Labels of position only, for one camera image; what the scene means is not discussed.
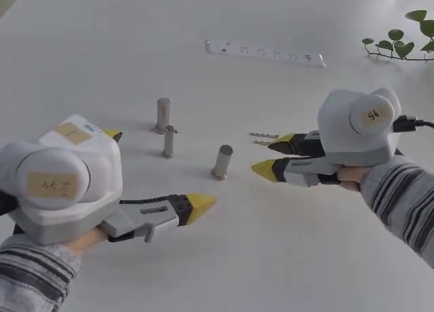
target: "metal cylinder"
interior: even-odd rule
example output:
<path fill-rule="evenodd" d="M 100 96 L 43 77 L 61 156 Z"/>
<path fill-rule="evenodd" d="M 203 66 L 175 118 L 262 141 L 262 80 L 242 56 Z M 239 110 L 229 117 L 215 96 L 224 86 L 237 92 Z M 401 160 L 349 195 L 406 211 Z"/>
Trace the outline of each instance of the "metal cylinder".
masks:
<path fill-rule="evenodd" d="M 169 125 L 169 109 L 169 98 L 162 97 L 157 100 L 157 125 L 155 128 L 161 133 L 163 133 L 165 127 Z"/>
<path fill-rule="evenodd" d="M 228 176 L 228 166 L 231 161 L 233 148 L 228 144 L 224 144 L 220 147 L 217 155 L 216 165 L 211 171 L 211 175 L 216 180 L 224 180 Z"/>
<path fill-rule="evenodd" d="M 164 129 L 163 156 L 167 159 L 172 158 L 174 155 L 174 134 L 175 133 L 176 133 L 176 130 L 171 125 L 168 125 Z"/>

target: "gray striped sweater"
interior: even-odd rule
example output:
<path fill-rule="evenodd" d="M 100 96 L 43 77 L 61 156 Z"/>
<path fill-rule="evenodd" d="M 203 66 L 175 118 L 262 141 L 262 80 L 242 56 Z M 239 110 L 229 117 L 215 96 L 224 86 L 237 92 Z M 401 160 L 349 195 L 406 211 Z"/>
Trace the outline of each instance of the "gray striped sweater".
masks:
<path fill-rule="evenodd" d="M 361 194 L 390 232 L 434 267 L 434 174 L 394 157 L 372 168 Z M 25 235 L 0 248 L 0 312 L 57 311 L 80 260 L 65 246 L 38 246 Z"/>
<path fill-rule="evenodd" d="M 57 311 L 81 260 L 66 246 L 38 246 L 24 234 L 0 247 L 0 312 Z"/>

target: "power strip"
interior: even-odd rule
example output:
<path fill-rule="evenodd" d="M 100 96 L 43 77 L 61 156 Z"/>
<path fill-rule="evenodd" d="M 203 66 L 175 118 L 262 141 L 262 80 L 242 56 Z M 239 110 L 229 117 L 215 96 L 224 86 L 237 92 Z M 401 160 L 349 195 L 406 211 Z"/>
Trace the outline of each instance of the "power strip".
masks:
<path fill-rule="evenodd" d="M 206 41 L 206 51 L 211 54 L 222 54 L 225 56 L 241 56 L 243 58 L 298 63 L 304 66 L 326 67 L 321 54 L 278 51 L 232 41 L 208 39 Z"/>

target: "gray gripper arm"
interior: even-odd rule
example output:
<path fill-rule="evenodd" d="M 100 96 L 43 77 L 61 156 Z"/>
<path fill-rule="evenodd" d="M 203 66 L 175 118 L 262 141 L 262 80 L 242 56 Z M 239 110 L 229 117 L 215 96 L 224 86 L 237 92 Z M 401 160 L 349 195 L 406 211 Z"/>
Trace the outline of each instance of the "gray gripper arm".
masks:
<path fill-rule="evenodd" d="M 314 187 L 322 184 L 336 184 L 333 175 L 342 165 L 331 164 L 326 157 L 287 158 L 288 164 L 283 171 L 287 183 L 300 187 Z"/>
<path fill-rule="evenodd" d="M 102 221 L 101 229 L 111 237 L 132 233 L 150 242 L 157 230 L 177 227 L 179 218 L 169 200 L 119 205 L 119 209 Z"/>

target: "human hand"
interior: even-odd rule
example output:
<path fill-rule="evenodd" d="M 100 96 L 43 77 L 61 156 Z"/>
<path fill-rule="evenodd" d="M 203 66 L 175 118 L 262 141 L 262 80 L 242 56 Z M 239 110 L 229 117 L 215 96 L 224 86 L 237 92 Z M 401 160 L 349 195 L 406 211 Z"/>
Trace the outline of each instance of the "human hand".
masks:
<path fill-rule="evenodd" d="M 95 227 L 79 239 L 63 244 L 67 248 L 70 248 L 77 256 L 81 257 L 87 249 L 90 249 L 92 246 L 100 242 L 106 241 L 107 238 L 108 236 L 104 231 Z"/>
<path fill-rule="evenodd" d="M 346 190 L 360 192 L 360 182 L 370 168 L 344 167 L 338 172 L 340 186 Z"/>

